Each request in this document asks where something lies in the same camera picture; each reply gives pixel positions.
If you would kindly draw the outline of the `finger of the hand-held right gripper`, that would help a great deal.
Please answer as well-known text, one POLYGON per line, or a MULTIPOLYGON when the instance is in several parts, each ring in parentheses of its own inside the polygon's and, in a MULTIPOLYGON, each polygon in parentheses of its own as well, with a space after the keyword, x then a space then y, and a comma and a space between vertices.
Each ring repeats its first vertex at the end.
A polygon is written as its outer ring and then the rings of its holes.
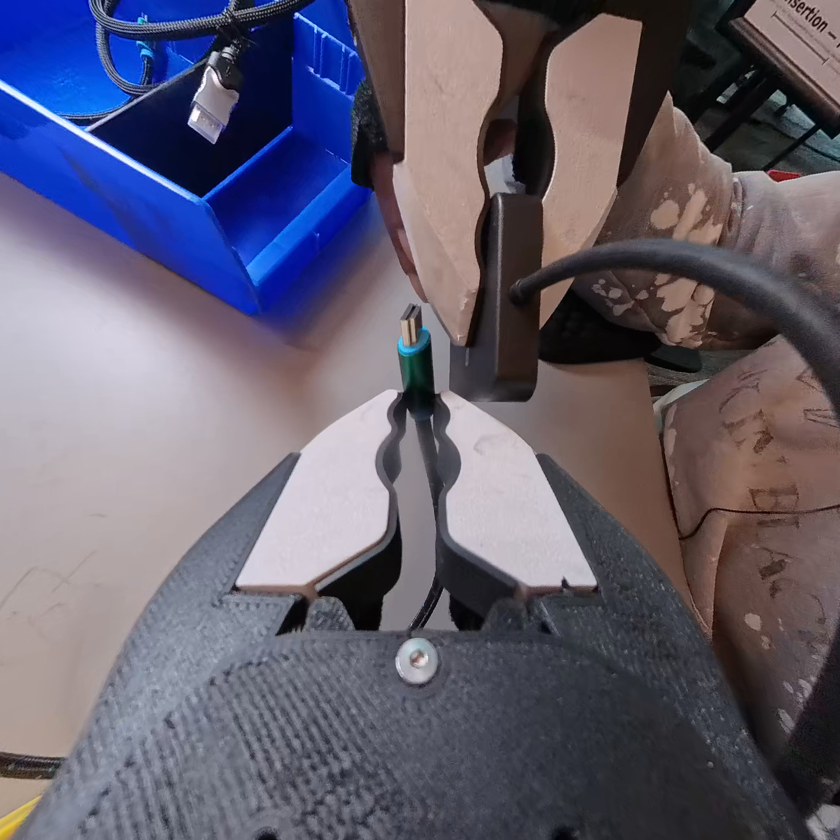
POLYGON ((544 47, 537 93, 553 150, 542 205, 541 268, 592 247, 616 199, 642 22, 598 14, 544 47))
POLYGON ((502 38, 471 1, 405 11, 404 153, 393 183, 418 281, 452 343, 465 346, 480 290, 480 164, 501 81, 502 38))

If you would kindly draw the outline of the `black framed text sign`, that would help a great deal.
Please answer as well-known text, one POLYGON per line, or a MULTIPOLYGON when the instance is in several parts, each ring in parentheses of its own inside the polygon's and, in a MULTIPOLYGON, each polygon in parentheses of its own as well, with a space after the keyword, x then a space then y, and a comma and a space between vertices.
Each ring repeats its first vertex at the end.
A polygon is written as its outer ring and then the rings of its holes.
POLYGON ((838 1, 736 2, 724 29, 798 109, 838 132, 838 1))

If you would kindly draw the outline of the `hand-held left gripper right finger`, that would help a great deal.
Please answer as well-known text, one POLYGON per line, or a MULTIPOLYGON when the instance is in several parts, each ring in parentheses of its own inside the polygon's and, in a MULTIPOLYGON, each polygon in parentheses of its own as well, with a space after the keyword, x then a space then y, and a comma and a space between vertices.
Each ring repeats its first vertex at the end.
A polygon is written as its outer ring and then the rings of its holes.
POLYGON ((486 618, 499 601, 589 596, 598 582, 532 447, 453 392, 434 405, 437 577, 486 618))

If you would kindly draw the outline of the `yellow storage bin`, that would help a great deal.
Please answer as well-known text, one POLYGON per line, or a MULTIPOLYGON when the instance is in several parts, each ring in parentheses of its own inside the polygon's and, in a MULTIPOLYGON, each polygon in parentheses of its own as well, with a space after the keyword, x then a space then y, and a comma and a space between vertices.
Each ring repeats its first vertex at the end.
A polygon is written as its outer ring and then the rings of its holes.
POLYGON ((37 806, 46 782, 1 780, 1 838, 14 838, 37 806))

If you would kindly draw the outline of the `thin cable green plugs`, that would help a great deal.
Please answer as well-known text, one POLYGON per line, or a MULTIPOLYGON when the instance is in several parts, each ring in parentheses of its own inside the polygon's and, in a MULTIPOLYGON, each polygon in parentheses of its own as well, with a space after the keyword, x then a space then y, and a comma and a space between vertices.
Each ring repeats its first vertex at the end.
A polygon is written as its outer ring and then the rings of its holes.
POLYGON ((423 324, 420 305, 409 305, 400 320, 401 335, 397 343, 402 377, 403 400, 414 420, 423 466, 438 519, 438 502, 442 482, 438 474, 438 450, 434 436, 434 403, 436 398, 432 336, 423 324))

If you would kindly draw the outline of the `person's right hand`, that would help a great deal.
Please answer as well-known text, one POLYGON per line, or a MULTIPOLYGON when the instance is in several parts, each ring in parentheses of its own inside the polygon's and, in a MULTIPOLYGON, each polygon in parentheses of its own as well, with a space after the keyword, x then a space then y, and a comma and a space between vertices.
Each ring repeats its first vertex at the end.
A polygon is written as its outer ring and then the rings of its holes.
POLYGON ((396 201, 393 185, 393 161, 388 152, 381 152, 374 156, 371 163, 371 182, 385 230, 392 242, 399 265, 420 301, 427 303, 427 296, 418 278, 413 261, 400 207, 396 201))

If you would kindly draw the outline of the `blue storage bin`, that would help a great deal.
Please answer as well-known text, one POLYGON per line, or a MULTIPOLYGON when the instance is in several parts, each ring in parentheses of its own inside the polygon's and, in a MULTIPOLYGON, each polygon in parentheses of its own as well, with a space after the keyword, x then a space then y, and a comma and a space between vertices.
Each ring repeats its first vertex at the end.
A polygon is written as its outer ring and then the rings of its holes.
POLYGON ((2 172, 247 314, 287 298, 366 203, 346 2, 2 2, 2 172), (154 43, 138 87, 137 40, 154 43), (205 62, 188 126, 215 144, 255 48, 291 53, 291 122, 204 196, 89 129, 205 62))

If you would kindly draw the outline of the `person's right forearm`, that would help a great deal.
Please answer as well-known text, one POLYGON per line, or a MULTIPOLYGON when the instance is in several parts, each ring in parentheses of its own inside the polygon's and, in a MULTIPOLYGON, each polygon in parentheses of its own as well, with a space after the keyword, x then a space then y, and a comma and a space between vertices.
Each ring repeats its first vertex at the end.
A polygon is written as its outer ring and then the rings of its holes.
MULTIPOLYGON (((700 141, 669 93, 596 243, 665 238, 718 245, 732 210, 732 168, 700 141)), ((746 350, 764 329, 694 280, 651 269, 578 276, 572 291, 607 321, 688 349, 746 350)))

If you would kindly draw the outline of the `black hdmi adapter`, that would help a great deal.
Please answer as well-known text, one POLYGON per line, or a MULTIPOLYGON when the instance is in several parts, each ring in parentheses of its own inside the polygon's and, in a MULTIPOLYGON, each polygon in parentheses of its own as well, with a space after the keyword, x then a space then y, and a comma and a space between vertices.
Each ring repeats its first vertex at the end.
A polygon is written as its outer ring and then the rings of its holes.
POLYGON ((526 402, 538 380, 539 298, 517 304, 510 291, 541 268, 540 199, 494 195, 481 245, 483 265, 469 341, 450 346, 449 389, 471 402, 526 402))

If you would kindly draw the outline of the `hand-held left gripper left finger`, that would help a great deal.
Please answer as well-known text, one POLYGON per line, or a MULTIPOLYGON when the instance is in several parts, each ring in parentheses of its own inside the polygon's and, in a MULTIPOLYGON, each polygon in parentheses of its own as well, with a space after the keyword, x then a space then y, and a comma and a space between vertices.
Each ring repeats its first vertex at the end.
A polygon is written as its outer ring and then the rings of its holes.
POLYGON ((296 455, 238 573, 238 591, 339 600, 356 629, 378 630, 399 581, 403 539, 403 394, 388 389, 343 415, 296 455))

